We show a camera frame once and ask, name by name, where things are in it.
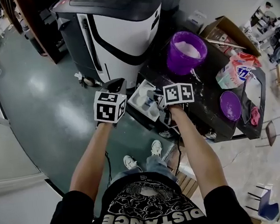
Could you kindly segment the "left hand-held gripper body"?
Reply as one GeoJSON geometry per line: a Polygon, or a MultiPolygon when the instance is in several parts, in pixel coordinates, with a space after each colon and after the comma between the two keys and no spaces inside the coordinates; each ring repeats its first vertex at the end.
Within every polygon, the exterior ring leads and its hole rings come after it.
{"type": "Polygon", "coordinates": [[[124,78],[113,79],[103,84],[95,93],[95,121],[117,124],[125,114],[127,82],[124,78]]]}

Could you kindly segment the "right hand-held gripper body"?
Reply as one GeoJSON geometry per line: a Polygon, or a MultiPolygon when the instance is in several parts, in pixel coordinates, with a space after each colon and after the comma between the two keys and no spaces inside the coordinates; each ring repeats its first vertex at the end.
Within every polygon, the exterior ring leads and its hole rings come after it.
{"type": "Polygon", "coordinates": [[[162,94],[160,94],[158,91],[148,90],[147,96],[157,103],[157,108],[160,111],[159,120],[166,127],[176,127],[176,123],[172,121],[168,106],[194,102],[192,84],[170,84],[163,86],[162,91],[162,94]]]}

